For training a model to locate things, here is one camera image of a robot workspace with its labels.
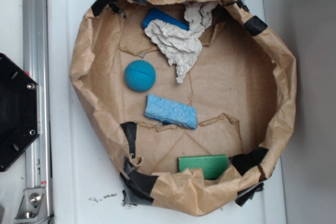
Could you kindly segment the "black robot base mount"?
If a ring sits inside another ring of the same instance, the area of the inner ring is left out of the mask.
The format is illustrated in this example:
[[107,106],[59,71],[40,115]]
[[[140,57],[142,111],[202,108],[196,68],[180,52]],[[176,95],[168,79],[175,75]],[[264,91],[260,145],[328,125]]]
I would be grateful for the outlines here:
[[1,54],[1,172],[39,136],[39,85]]

